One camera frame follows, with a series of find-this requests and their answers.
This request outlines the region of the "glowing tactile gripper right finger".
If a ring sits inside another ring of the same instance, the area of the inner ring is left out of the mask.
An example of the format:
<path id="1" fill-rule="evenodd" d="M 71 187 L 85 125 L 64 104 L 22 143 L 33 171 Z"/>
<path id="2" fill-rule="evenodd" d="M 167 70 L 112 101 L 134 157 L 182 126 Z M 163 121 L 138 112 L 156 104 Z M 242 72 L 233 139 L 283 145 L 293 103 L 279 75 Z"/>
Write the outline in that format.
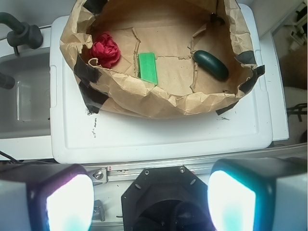
<path id="1" fill-rule="evenodd" d="M 211 170 L 207 200 L 218 231 L 306 231 L 308 161 L 220 159 Z"/>

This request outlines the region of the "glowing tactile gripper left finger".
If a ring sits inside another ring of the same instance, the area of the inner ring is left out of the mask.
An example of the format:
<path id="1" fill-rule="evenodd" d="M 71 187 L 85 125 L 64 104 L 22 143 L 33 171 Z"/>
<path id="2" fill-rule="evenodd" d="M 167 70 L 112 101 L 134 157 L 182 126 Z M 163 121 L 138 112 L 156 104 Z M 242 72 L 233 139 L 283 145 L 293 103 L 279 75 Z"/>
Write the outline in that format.
<path id="1" fill-rule="evenodd" d="M 93 183 L 81 165 L 0 167 L 2 231 L 87 231 L 93 209 Z"/>

